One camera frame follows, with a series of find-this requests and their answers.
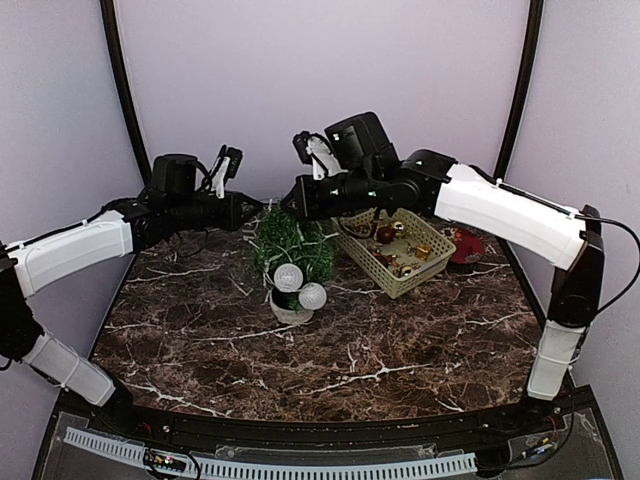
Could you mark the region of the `small green christmas tree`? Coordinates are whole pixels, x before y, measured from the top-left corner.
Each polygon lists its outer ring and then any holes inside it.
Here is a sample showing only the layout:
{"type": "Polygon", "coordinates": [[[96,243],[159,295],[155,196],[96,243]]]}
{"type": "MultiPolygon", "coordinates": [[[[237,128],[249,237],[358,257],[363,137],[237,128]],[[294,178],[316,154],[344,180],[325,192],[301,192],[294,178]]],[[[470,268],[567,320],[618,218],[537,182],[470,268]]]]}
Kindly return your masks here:
{"type": "Polygon", "coordinates": [[[267,207],[250,241],[254,266],[268,290],[268,302],[278,322],[298,326],[309,322],[318,310],[304,309],[298,293],[309,282],[326,284],[333,278],[336,249],[333,235],[316,222],[304,222],[283,212],[279,204],[267,207]],[[273,284],[273,274],[284,263],[297,265],[304,274],[299,291],[283,293],[273,284]]]}

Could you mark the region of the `white woven light ball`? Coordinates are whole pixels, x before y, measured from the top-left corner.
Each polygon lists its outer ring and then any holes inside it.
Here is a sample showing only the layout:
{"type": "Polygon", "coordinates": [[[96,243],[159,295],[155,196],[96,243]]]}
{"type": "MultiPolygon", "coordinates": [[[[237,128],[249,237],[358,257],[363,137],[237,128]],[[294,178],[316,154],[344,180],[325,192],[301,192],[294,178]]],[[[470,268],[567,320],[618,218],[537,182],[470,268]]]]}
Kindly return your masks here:
{"type": "Polygon", "coordinates": [[[303,285],[304,274],[293,263],[284,263],[276,268],[273,274],[275,288],[283,293],[293,293],[300,290],[303,285]]]}
{"type": "Polygon", "coordinates": [[[298,301],[304,309],[319,310],[327,302],[327,292],[321,284],[309,282],[299,291],[298,301]]]}

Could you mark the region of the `gold gift box ornament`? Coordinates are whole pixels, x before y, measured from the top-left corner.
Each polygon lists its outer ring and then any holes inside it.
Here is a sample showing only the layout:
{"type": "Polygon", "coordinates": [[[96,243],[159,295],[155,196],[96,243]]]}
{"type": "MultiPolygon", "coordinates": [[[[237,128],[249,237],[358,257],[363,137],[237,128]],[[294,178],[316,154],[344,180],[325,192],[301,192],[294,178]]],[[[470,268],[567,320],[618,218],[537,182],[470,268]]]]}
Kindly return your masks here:
{"type": "Polygon", "coordinates": [[[416,247],[415,256],[421,260],[427,260],[432,252],[432,247],[422,244],[416,247]]]}

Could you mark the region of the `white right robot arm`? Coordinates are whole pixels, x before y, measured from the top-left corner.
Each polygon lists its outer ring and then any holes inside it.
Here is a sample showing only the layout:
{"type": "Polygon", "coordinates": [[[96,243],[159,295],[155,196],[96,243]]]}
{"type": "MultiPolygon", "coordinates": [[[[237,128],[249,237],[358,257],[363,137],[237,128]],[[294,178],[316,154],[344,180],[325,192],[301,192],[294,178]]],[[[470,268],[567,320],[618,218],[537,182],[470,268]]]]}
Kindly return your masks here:
{"type": "Polygon", "coordinates": [[[596,209],[557,205],[426,149],[389,167],[380,180],[362,167],[322,179],[300,175],[280,205],[308,220],[403,208],[486,231],[548,260],[555,268],[552,296],[526,394],[541,401],[558,395],[598,314],[604,247],[596,209]]]}

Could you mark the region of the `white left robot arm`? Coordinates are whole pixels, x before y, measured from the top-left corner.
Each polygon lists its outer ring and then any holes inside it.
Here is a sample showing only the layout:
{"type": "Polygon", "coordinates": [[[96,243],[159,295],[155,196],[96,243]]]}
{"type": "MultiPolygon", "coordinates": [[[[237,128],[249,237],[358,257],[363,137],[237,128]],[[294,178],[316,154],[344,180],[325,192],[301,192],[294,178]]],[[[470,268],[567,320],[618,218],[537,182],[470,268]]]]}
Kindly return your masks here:
{"type": "Polygon", "coordinates": [[[95,333],[115,293],[112,280],[90,280],[90,271],[123,273],[138,253],[183,231],[210,228],[236,231],[262,208],[260,201],[239,192],[223,197],[195,193],[182,199],[139,196],[116,199],[96,215],[35,239],[1,248],[1,355],[22,363],[53,384],[79,395],[88,404],[106,409],[127,404],[130,394],[111,375],[86,357],[87,348],[69,344],[73,334],[56,337],[53,322],[37,318],[60,293],[66,305],[56,314],[79,319],[96,299],[99,310],[89,317],[86,331],[95,333]],[[88,286],[81,283],[89,280],[88,286]]]}

